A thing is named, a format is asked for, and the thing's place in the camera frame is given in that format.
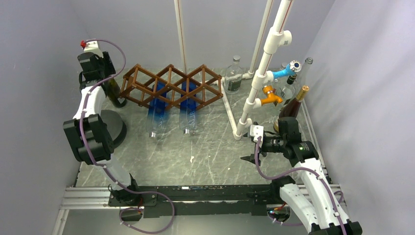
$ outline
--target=gold foil cap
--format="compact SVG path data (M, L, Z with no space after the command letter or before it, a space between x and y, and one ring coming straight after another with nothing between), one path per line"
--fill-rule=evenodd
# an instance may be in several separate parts
M302 101L309 90L310 90L310 88L308 86L301 87L301 90L297 94L296 99L298 101Z

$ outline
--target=red cap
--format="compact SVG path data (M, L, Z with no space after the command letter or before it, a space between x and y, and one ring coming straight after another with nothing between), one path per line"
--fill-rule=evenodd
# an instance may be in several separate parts
M87 43L84 41L84 40L82 40L81 41L81 47L83 48L83 49L85 49L85 47L87 46Z

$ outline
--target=vertical pole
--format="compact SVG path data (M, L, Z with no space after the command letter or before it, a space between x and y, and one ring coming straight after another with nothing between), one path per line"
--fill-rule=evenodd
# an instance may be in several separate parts
M177 32L179 34L179 45L180 54L182 56L183 72L187 74L186 52L184 47L183 10L181 0L174 0L174 9L176 10Z

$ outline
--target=bottle cap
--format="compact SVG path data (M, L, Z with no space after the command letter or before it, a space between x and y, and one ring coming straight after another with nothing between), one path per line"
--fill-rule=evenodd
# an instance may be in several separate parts
M241 60L241 57L239 55L234 55L233 56L233 61L234 62L239 62Z
M297 78L297 74L288 76L287 83L290 85L293 84L296 78Z
M313 58L311 57L307 57L307 59L305 59L305 62L309 65L311 65L313 63Z
M305 95L307 94L307 92L310 90L310 88L308 86L303 86L301 87L301 90L299 91L299 93L297 94L296 99L301 102Z

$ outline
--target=white wall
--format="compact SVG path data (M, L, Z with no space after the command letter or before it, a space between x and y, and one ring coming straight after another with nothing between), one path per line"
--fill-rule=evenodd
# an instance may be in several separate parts
M307 53L324 160L364 234L415 234L414 27L411 0L337 0Z
M227 67L235 54L241 55L242 66L249 67L266 2L182 0L188 67L201 64ZM292 45L280 48L270 67L305 56L333 2L295 1L286 24L293 34ZM173 64L181 68L173 0L71 0L71 3L91 37L112 40L125 50L129 67L139 63L147 67ZM265 37L279 3L274 0ZM113 60L120 59L116 50L109 48L109 51Z
M62 129L88 38L64 0L0 1L0 234L52 232L79 163Z

